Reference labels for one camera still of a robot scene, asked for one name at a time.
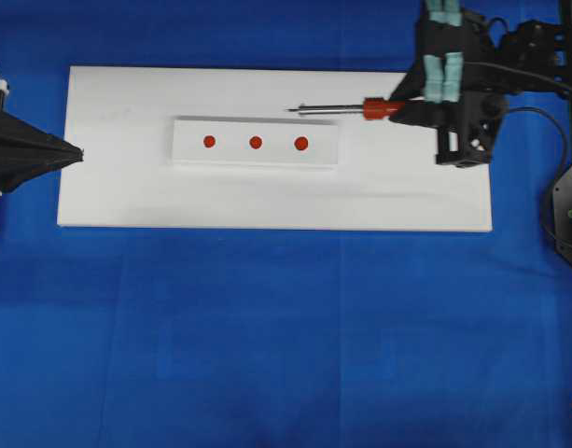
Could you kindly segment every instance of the red screwdriver handle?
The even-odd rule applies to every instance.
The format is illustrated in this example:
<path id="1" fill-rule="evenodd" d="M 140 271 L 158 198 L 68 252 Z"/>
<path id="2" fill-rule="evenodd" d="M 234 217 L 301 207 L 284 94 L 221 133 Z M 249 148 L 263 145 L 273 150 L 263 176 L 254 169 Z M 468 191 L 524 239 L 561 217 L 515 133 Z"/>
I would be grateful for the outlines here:
<path id="1" fill-rule="evenodd" d="M 364 100 L 363 115 L 365 119 L 384 119 L 394 115 L 406 103 L 403 101 L 386 101 L 384 98 L 367 98 Z"/>

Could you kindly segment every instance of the metal bracket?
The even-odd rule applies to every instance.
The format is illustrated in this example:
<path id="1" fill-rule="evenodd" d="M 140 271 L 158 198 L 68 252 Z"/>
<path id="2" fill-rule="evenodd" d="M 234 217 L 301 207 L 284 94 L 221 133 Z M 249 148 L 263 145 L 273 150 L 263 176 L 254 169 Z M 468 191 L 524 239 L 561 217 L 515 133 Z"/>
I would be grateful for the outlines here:
<path id="1" fill-rule="evenodd" d="M 572 166 L 555 184 L 553 190 L 553 213 L 557 237 L 572 245 Z M 556 250 L 572 265 L 571 248 L 558 242 Z"/>
<path id="2" fill-rule="evenodd" d="M 440 105 L 409 101 L 390 117 L 394 123 L 435 128 L 438 132 L 438 165 L 458 168 L 489 163 L 507 103 L 499 94 L 464 91 L 459 103 Z M 452 150 L 450 133 L 457 134 Z"/>

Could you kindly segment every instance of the red dot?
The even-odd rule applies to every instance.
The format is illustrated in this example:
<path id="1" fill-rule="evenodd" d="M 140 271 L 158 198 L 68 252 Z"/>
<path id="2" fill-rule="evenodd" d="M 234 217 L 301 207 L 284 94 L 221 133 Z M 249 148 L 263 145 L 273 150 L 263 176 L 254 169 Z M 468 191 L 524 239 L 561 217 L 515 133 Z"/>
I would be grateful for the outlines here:
<path id="1" fill-rule="evenodd" d="M 214 147 L 215 146 L 215 138 L 213 135 L 206 135 L 202 140 L 204 143 L 204 147 Z"/>
<path id="2" fill-rule="evenodd" d="M 303 151 L 308 147 L 308 138 L 306 137 L 298 137 L 294 142 L 294 146 L 298 151 Z"/>
<path id="3" fill-rule="evenodd" d="M 260 147 L 263 146 L 263 139 L 260 138 L 258 135 L 255 135 L 250 139 L 250 146 L 253 149 L 259 149 Z"/>

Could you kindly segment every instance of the black cable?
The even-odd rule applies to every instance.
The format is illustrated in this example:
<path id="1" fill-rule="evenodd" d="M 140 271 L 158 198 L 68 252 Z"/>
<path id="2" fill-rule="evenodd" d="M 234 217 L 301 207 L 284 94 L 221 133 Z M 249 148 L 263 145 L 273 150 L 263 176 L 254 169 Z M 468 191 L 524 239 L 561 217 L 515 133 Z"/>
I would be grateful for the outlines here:
<path id="1" fill-rule="evenodd" d="M 540 216 L 540 225 L 543 228 L 543 230 L 560 245 L 564 245 L 565 247 L 569 247 L 570 249 L 572 249 L 572 244 L 570 244 L 565 240 L 562 240 L 555 234 L 555 232 L 551 230 L 551 227 L 549 226 L 549 224 L 547 223 L 547 219 L 545 218 L 545 210 L 552 209 L 552 195 L 553 195 L 553 189 L 555 188 L 555 184 L 561 178 L 561 176 L 564 174 L 565 171 L 565 163 L 567 162 L 567 148 L 568 148 L 567 135 L 565 134 L 562 125 L 559 124 L 559 121 L 557 121 L 557 119 L 555 119 L 553 115 L 544 111 L 543 109 L 539 109 L 538 107 L 528 107 L 528 106 L 515 107 L 513 109 L 509 109 L 507 111 L 507 114 L 514 114 L 516 112 L 534 112 L 536 114 L 545 117 L 551 123 L 553 123 L 553 126 L 555 126 L 555 128 L 559 131 L 559 134 L 562 136 L 562 158 L 559 162 L 557 170 L 555 171 L 555 175 L 553 177 L 552 182 L 549 184 L 549 186 L 545 190 L 545 193 L 543 194 L 543 199 L 541 200 L 541 205 L 540 205 L 539 216 Z"/>
<path id="2" fill-rule="evenodd" d="M 505 65 L 501 65 L 500 63 L 484 63 L 484 62 L 479 62 L 479 61 L 474 61 L 474 62 L 467 61 L 467 62 L 464 62 L 464 65 L 479 65 L 482 67 L 496 68 L 497 70 L 502 70 L 504 72 L 513 73 L 515 75 L 522 75 L 524 77 L 533 77 L 535 79 L 539 79 L 541 81 L 545 81 L 549 84 L 552 84 L 555 87 L 559 87 L 565 91 L 571 91 L 572 92 L 572 86 L 565 84 L 564 82 L 561 82 L 561 81 L 556 81 L 552 77 L 545 77 L 544 75 L 539 75 L 538 73 L 527 72 L 527 71 L 520 70 L 518 68 L 513 68 L 513 67 L 507 67 Z"/>
<path id="3" fill-rule="evenodd" d="M 501 23 L 505 28 L 506 33 L 509 33 L 508 23 L 503 17 L 493 17 L 492 19 L 490 19 L 489 22 L 487 23 L 487 32 L 489 32 L 491 30 L 491 27 L 493 27 L 493 25 L 495 25 L 496 23 Z"/>

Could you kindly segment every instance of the white board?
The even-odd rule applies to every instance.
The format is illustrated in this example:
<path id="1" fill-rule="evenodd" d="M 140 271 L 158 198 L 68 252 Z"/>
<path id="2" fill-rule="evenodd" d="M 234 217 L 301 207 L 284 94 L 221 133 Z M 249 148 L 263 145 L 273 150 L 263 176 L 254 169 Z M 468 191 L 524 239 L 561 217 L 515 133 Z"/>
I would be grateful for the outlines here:
<path id="1" fill-rule="evenodd" d="M 384 96 L 401 74 L 72 67 L 62 226 L 489 231 L 488 167 L 434 163 L 433 130 L 360 116 L 339 128 L 332 170 L 173 161 L 174 122 L 288 120 L 307 105 Z"/>

